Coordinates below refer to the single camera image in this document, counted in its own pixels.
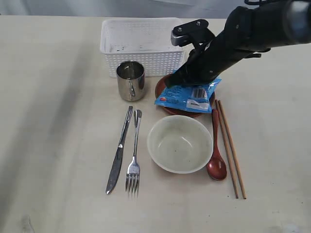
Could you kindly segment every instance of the brown plate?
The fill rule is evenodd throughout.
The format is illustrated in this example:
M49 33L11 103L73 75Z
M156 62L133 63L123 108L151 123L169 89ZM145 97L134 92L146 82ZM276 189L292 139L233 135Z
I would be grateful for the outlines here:
M156 84L155 86L155 97L158 98L159 95L161 95L162 91L166 88L166 85L164 83L164 80L167 79L169 76L171 76L172 74L168 74L166 76L164 76L162 79L160 79L160 81ZM214 105L215 102L215 92L211 95L211 97L209 98L209 103L211 106ZM182 111L179 109L174 109L174 108L167 108L167 107L162 107L164 109L165 112L171 114L171 115L183 115L183 116L188 116L188 117L198 117L200 115L202 115L203 113L192 113L192 112L186 112L186 111Z

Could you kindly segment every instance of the wooden chopsticks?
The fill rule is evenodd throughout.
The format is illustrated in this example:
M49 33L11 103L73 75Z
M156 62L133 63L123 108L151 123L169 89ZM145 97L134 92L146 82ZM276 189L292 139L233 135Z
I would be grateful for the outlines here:
M230 173L231 173L231 177L232 177L232 183L233 183L233 187L234 187L235 197L239 198L239 195L238 195L238 191L237 191L236 176L235 176L235 172L233 172L232 159L231 159L230 154L229 154L228 140L227 140L227 137L225 136L225 132L228 135L228 139L229 139L229 143L230 143L230 147L231 147L231 151L232 151L232 156L233 156L234 164L235 164L235 167L236 167L236 170L237 170L237 174L238 174L238 178L239 178L239 183L240 183L241 190L242 190L242 196L243 196L244 199L246 199L246 193L245 193L244 184L243 184L243 180L242 180L242 176L241 176L239 162L238 162L236 151L235 151L235 148L234 148L234 145L233 145L233 141L232 141L229 125L228 125L227 119L225 117L225 112L224 112L224 109L223 109L221 101L215 100L215 103L216 103L216 108L217 108L218 113L219 113L218 114L218 116L219 116L219 123L220 123L220 127L221 127L221 130L222 130L222 135L223 135L223 140L224 140L224 145L225 145L225 151L227 153L227 158L228 158L229 169L230 169Z

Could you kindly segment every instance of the stainless steel mug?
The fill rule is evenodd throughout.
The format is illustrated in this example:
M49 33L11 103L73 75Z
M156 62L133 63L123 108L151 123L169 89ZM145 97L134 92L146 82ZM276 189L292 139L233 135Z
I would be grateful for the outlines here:
M125 61L118 65L117 80L122 99L136 101L145 95L145 69L136 61Z

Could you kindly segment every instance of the fork tines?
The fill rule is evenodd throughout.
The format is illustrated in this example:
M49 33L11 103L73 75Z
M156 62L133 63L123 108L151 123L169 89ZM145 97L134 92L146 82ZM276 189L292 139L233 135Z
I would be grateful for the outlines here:
M139 189L139 174L126 174L126 180L125 180L125 191L128 193L134 194L137 191L138 195L138 189Z

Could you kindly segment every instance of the table knife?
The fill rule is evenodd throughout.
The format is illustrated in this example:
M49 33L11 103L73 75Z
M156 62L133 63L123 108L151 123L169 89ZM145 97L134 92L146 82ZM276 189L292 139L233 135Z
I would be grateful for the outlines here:
M123 148L124 148L124 143L125 143L125 138L127 134L128 127L130 125L131 117L132 117L132 112L133 112L133 107L129 106L127 110L127 114L125 117L125 122L123 125L122 133L121 133L121 138L119 141L118 149L116 152L115 159L112 164L112 168L110 171L107 187L106 187L106 194L110 194L111 191L114 189L114 187L117 184L120 170L121 170L121 165L122 165L122 159L123 159Z

